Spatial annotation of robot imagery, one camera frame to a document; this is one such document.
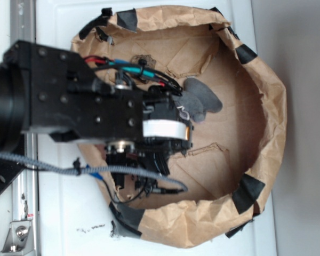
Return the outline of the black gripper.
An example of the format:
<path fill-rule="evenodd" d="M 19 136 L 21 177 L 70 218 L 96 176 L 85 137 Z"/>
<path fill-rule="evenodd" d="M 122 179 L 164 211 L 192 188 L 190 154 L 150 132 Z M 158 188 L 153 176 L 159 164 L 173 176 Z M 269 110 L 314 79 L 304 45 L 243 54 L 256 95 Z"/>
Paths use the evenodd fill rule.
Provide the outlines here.
<path fill-rule="evenodd" d="M 6 150 L 22 133 L 48 134 L 56 142 L 103 142 L 166 160 L 191 146 L 191 122 L 179 116 L 166 90 L 133 85 L 130 64 L 106 64 L 127 82 L 122 89 L 102 81 L 79 54 L 18 41 L 4 54 L 7 95 Z"/>

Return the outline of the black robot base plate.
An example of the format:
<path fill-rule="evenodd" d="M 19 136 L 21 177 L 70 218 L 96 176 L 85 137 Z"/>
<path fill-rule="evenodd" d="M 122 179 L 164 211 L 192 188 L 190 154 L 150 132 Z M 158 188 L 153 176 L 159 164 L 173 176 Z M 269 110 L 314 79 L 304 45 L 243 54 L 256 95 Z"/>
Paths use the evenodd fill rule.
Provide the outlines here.
<path fill-rule="evenodd" d="M 0 195 L 9 187 L 22 170 L 22 166 L 17 163 L 0 160 Z"/>

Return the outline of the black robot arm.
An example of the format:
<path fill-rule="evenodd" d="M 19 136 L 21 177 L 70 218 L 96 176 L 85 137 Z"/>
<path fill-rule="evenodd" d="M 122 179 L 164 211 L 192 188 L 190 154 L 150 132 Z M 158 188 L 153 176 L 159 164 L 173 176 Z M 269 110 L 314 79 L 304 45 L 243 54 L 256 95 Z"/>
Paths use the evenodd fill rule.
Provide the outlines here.
<path fill-rule="evenodd" d="M 193 126 L 173 100 L 181 94 L 144 65 L 17 41 L 0 64 L 0 158 L 22 134 L 47 134 L 134 154 L 136 175 L 166 180 L 168 158 L 192 146 Z"/>

